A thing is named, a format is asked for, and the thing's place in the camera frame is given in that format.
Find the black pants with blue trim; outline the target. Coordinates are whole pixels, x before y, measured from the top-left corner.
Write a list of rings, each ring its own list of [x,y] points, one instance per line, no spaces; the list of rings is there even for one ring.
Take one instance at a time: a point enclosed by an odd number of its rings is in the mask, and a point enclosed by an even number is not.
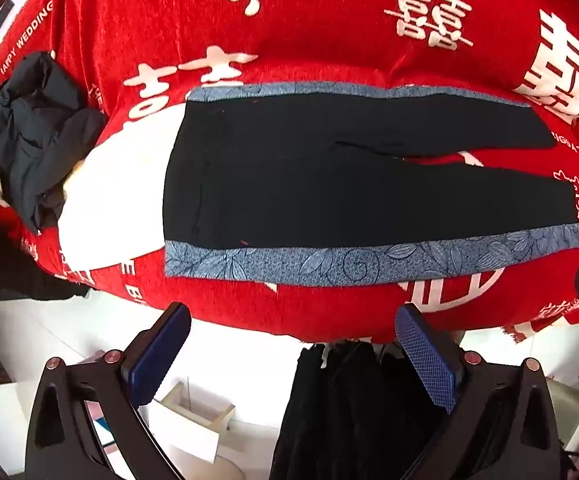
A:
[[[578,249],[574,185],[461,159],[554,144],[530,107],[459,88],[195,89],[165,179],[165,272],[365,286]]]

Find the white cardboard box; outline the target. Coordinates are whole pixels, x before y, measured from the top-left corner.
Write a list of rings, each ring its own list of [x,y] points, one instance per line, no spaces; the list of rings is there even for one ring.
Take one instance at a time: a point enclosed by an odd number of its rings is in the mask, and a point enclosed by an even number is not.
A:
[[[160,400],[142,406],[139,413],[146,417],[148,429],[159,444],[213,464],[235,405],[188,382],[176,382]]]

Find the black jacket pile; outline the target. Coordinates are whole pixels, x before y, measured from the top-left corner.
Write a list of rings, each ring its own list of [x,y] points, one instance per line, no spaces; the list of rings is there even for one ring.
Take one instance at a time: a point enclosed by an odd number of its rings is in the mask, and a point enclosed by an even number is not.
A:
[[[107,123],[47,52],[25,56],[0,84],[0,180],[28,230],[56,226],[63,183]]]

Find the red wedding bed blanket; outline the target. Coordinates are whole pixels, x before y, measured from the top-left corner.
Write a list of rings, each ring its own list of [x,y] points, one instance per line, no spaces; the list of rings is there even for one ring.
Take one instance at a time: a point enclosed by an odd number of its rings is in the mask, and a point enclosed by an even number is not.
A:
[[[530,107],[553,148],[464,152],[471,165],[574,185],[579,221],[579,0],[27,0],[0,44],[0,84],[47,52],[107,123],[63,183],[56,226],[0,206],[0,242],[43,276],[156,309],[304,341],[393,338],[413,302],[442,330],[579,316],[579,248],[495,271],[365,286],[165,272],[164,189],[191,91],[247,84],[451,87]]]

